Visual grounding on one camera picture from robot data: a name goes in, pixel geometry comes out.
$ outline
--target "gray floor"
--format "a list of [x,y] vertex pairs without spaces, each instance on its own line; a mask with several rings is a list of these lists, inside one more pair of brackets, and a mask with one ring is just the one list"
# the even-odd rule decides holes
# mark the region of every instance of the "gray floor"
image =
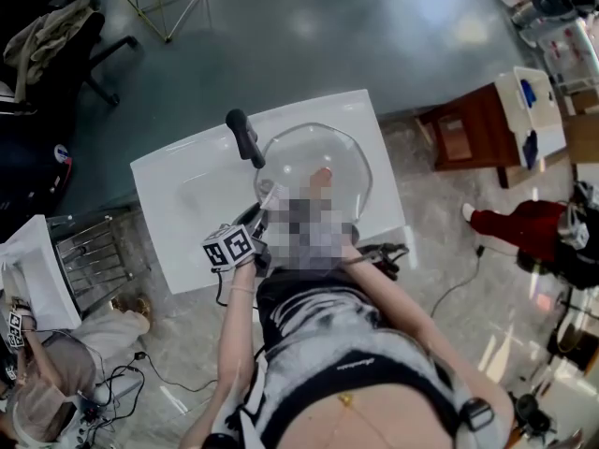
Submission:
[[[449,286],[472,277],[477,244],[513,253],[498,240],[475,235],[461,217],[463,202],[510,212],[533,193],[542,199],[565,199],[572,184],[567,161],[511,190],[499,188],[492,169],[435,173],[433,150],[418,130],[395,124],[385,127],[384,134],[411,228],[404,234],[411,252],[400,260],[399,284],[426,311]],[[177,296],[169,292],[141,213],[124,224],[123,242],[136,272],[146,264],[151,267],[134,291],[147,294],[154,307],[153,328],[141,337],[138,348],[151,355],[165,378],[201,387],[216,372],[223,308],[216,306],[210,291]],[[472,364],[505,387],[521,389],[519,377],[530,377],[547,360],[544,348],[561,314],[553,305],[563,289],[550,276],[536,281],[516,266],[514,257],[486,250],[476,278],[439,306],[435,320]],[[259,345],[255,325],[255,348]],[[119,361],[130,361],[133,351]],[[119,361],[110,361],[109,367]],[[98,439],[107,449],[110,443],[117,449],[176,447],[204,411],[213,386],[189,393],[161,383],[146,362],[137,365],[147,378],[137,410],[115,425],[116,433],[102,430]],[[131,398],[124,399],[119,414],[130,407]]]
[[231,108],[367,88],[386,114],[445,102],[525,64],[499,0],[210,0],[212,18],[201,2],[168,45],[125,0],[102,1],[102,44],[131,34],[142,49],[95,70],[120,95],[117,109],[83,88],[59,213],[131,196],[131,161],[222,123]]

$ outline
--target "black handle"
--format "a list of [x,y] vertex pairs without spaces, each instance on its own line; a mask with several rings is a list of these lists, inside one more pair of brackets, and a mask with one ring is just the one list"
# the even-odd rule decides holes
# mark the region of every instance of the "black handle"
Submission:
[[225,123],[226,126],[231,129],[237,140],[241,159],[251,159],[254,167],[262,168],[265,165],[265,162],[260,149],[256,145],[258,135],[254,131],[254,128],[252,128],[252,124],[247,116],[245,116],[245,113],[240,109],[232,109],[226,115]]

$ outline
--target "red pants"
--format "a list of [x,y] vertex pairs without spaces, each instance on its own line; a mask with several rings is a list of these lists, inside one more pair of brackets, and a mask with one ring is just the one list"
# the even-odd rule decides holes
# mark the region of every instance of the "red pants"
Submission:
[[494,236],[518,246],[526,254],[553,262],[557,228],[565,205],[550,201],[524,201],[510,215],[475,211],[470,226],[481,235]]

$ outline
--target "clear plastic dome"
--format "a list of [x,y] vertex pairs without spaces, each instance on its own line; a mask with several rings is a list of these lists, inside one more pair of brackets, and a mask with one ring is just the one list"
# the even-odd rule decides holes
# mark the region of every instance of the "clear plastic dome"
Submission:
[[310,177],[325,167],[331,173],[331,206],[348,223],[356,223],[373,185],[362,149],[346,133],[321,123],[285,130],[263,151],[266,165],[256,172],[254,188],[262,202],[274,183],[290,190],[309,188]]

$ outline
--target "white sink basin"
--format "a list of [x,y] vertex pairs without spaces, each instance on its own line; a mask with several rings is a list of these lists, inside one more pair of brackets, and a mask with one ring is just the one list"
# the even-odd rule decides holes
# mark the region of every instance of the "white sink basin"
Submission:
[[[272,137],[307,122],[326,124],[351,136],[373,173],[370,198],[358,222],[361,238],[405,225],[368,92],[325,96],[249,118],[261,150]],[[256,202],[256,170],[250,161],[240,159],[232,132],[222,124],[150,153],[131,168],[170,291],[177,294],[216,284],[200,242]]]

